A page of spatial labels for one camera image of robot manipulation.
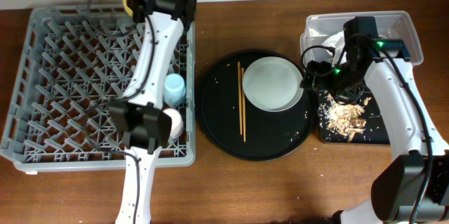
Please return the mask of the pink plastic cup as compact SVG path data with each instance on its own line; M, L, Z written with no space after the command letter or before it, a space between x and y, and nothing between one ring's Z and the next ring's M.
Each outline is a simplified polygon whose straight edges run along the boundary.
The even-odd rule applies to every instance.
M184 131L184 121L181 114L174 108L166 108L163 112L171 118L170 137L179 138Z

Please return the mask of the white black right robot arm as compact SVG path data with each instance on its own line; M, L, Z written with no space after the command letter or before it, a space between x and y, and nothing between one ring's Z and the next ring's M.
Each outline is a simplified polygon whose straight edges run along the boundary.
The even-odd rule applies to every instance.
M434 126L413 68L420 40L404 11L311 15L301 37L304 88L339 104L370 91L386 129L392 162L370 198L333 215L334 223L433 223L448 219L448 144Z

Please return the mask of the wooden chopstick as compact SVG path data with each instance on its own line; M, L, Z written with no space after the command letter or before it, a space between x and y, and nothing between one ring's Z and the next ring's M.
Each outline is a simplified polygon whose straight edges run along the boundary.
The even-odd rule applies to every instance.
M246 143L246 96L243 89L243 78L245 70L241 68L241 92L242 92L242 120L243 120L243 141Z
M242 104L241 104L241 62L237 62L238 74L238 98L239 98L239 130L240 135L243 135L243 119L242 119Z

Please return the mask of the grey round plate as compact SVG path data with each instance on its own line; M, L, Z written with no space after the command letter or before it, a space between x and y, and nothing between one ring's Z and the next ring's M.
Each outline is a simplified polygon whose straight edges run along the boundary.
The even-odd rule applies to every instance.
M304 92L302 74L291 61L263 57L252 62L243 73L243 92L256 108L282 112L296 105Z

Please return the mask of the light blue plastic cup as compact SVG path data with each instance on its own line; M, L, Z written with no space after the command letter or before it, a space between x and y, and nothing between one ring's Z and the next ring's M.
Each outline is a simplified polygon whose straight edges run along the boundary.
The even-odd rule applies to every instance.
M186 100L186 84L180 74L169 74L163 87L163 101L170 107L181 105Z

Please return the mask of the peanut shell food scraps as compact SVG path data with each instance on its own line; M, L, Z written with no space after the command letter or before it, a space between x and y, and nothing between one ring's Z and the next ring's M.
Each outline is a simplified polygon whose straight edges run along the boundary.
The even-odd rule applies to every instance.
M355 136L361 135L365 131L367 121L361 117L365 112L360 105L344 105L342 102L335 101L331 94L325 97L327 105L320 105L323 112L320 125L330 131L326 140L330 140L332 134L342 136L351 143Z

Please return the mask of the white paper napkin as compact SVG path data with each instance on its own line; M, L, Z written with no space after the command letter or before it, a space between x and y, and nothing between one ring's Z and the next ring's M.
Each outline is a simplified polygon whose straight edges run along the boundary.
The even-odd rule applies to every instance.
M330 56L330 62L334 65L337 60L341 56L342 49L344 48L345 42L344 42L344 32L340 31L337 34L334 34L330 37L328 37L323 43L323 46L327 47L333 47L335 49L335 54L333 54L331 51L327 51L327 53Z

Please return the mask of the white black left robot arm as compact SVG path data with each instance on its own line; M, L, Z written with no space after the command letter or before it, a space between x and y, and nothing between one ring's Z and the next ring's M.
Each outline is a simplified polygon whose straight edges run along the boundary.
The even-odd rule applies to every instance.
M178 41L196 17L197 0L126 0L145 35L132 79L108 112L123 136L126 171L117 223L150 223L150 197L157 159L170 137L163 112L163 85Z

